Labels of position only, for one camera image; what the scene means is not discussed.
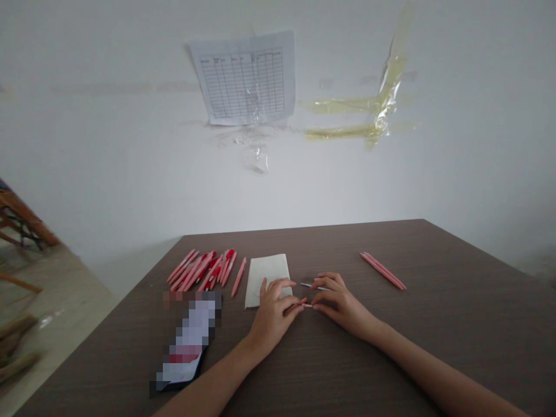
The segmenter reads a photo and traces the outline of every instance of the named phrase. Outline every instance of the brown table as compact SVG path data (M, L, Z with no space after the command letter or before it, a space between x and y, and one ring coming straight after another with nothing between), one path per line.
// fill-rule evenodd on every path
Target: brown table
M148 416L160 408L175 392L149 399L148 362L159 340L152 329L164 328L155 298L167 290L166 278L190 249L230 247L240 259L286 253L296 281L311 281L325 270L341 273L372 313L433 355L526 412L554 410L556 292L425 220L408 220L184 236L17 415ZM362 250L408 290L397 290L371 269L359 257ZM238 268L236 262L232 280ZM247 274L248 269L234 299L232 285L224 289L222 327L203 371L249 331L255 311L243 309ZM309 295L299 287L294 294ZM370 414L441 412L388 357L312 310L296 319L224 411L265 417Z

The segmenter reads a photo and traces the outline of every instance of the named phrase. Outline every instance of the tiled floor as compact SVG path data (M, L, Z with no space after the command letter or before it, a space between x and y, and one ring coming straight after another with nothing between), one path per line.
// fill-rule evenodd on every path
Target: tiled floor
M1 241L0 272L44 288L34 294L0 280L0 325L22 312L39 319L14 355L34 350L42 354L33 368L0 386L0 417L5 417L27 401L117 303L63 245L39 253Z

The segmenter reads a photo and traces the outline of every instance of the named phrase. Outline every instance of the hand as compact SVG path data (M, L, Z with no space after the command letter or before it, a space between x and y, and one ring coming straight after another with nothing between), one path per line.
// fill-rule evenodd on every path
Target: hand
M312 301L313 310L328 316L354 336L375 343L382 322L348 291L340 274L335 272L319 274L311 289L316 290L317 287L325 286L332 291L319 291ZM324 300L336 304L337 309L321 304Z
M260 360L272 352L296 316L304 310L301 303L306 302L307 298L300 300L289 295L279 299L283 288L295 285L288 278L282 278L272 281L267 288L266 278L262 281L259 311L245 338L254 353L260 355Z

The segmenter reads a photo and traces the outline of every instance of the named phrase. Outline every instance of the pink pen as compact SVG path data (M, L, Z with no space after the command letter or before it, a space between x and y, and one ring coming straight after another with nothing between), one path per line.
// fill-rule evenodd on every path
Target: pink pen
M170 276L168 277L166 282L170 282L170 280L174 277L174 275L176 275L178 273L178 271L181 269L181 267L184 266L187 261L189 261L191 255L193 255L194 253L195 253L195 249L191 250L191 252L189 252L187 254L187 256L184 258L184 260L181 261L180 264L175 267L175 270L170 274Z
M366 260L373 268L375 268L384 278L386 278L388 281L390 281L392 284L394 284L396 287L398 287L399 290L404 290L406 288L404 288L404 285L399 282L397 280L396 277L394 277L392 274L390 274L389 272L387 272L386 270L384 270L383 268L380 268L376 262L374 262L368 255L361 253L360 254L361 257Z
M181 280L181 286L179 287L179 289L177 291L183 291L182 288L185 287L185 285L189 282L189 280L191 279L191 277L193 275L195 275L195 273L197 272L197 270L199 269L199 267L201 266L201 264L204 262L204 260L207 258L207 254L203 255L201 258L199 258L194 264L193 267L189 270L189 273L187 274L187 276L185 276L182 280Z
M216 269L216 271L214 271L214 274L209 278L207 282L207 286L204 289L205 291L212 290L214 288L214 286L216 285L216 278L220 273L221 269L222 269L222 262L220 262L220 265L218 265L218 268Z
M169 281L169 284L172 285L182 274L183 272L186 270L186 268L191 265L192 263L195 262L197 255L199 255L199 251L195 252L193 255L191 255L191 257L187 260L187 262L185 264L183 264L180 269L178 270L178 272L176 274L174 274L174 276L172 277L172 279Z
M220 273L218 274L218 278L216 279L216 282L222 282L222 278L224 278L224 274L226 273L229 262L230 261L226 260L222 263L222 269L220 270Z
M237 273L236 282L234 282L233 284L232 298L236 295L236 291L239 286L239 281L242 279L243 269L245 268L246 262L247 262L247 258L243 258L242 265L239 267L239 272Z
M202 262L203 257L198 258L194 263L192 263L184 272L183 274L175 281L174 285L172 286L172 291L176 291L177 288L193 274L197 268L199 267L200 263Z
M232 251L230 249L228 249L227 251L224 252L224 257L223 257L224 261L222 263L222 266L224 266L224 262L226 262L231 256L232 256ZM217 282L222 282L222 276L224 275L223 272L224 271L222 270L221 271L222 274L220 274L217 277Z
M228 277L230 276L230 272L232 271L233 263L236 260L236 256L237 256L237 252L234 251L232 259L230 259L230 264L228 265L228 269L226 270L226 273L224 274L224 278L222 279L222 284L221 284L222 288L228 282Z
M222 255L220 255L217 259L213 259L212 261L210 261L210 265L208 267L208 272L205 275L206 277L210 277L214 270L218 268L218 265L220 265L220 261L222 260ZM197 280L195 281L195 284L197 284L199 281L201 281L202 277L197 278Z
M222 273L222 271L224 270L224 268L222 267L224 265L224 262L222 261L220 263L220 266L218 267L218 269L220 270L218 273L215 273L215 275L220 276L220 274ZM214 288L214 286L216 285L216 282L218 281L218 277L215 277L212 281L209 280L208 284L207 284L207 291L211 290Z
M403 287L404 290L407 290L407 287L404 285L404 283L402 281L400 281L394 274L392 274L392 272L390 272L389 270L387 270L379 261L377 261L375 258L373 258L371 256L371 254L367 253L367 252L363 252L370 260L372 260L379 269L379 272L387 274L390 278L392 278L395 282L397 282L399 285L401 285Z
M195 280L201 276L202 273L204 273L205 269L207 269L207 265L210 263L210 261L213 260L213 256L216 255L216 252L209 252L206 255L206 258L203 260L203 262L200 264L200 266L197 268L197 270L195 271L194 274L191 275L191 277L188 278L188 280L184 283L184 285L179 289L179 291L188 291L193 284L195 284Z
M187 268L185 268L185 271L183 272L182 276L180 276L180 278L178 278L174 284L170 287L170 291L176 291L178 289L178 287L181 285L183 278L185 278L187 276L188 273L190 273L191 269L193 268L193 264L189 264L189 266Z
M203 280L203 282L201 283L197 291L204 291L204 289L207 287L207 283L210 280L216 279L216 275L220 272L220 265L218 264L218 262L216 263L216 265L218 265L217 268L212 272L212 274L209 274L205 277L205 279Z

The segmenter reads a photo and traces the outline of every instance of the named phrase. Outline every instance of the forearm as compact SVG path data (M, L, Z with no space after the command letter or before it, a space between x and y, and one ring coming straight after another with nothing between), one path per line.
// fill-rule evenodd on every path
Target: forearm
M261 361L242 340L216 365L172 398L155 416L218 416L245 377Z
M384 323L369 333L367 341L397 362L450 416L526 416Z

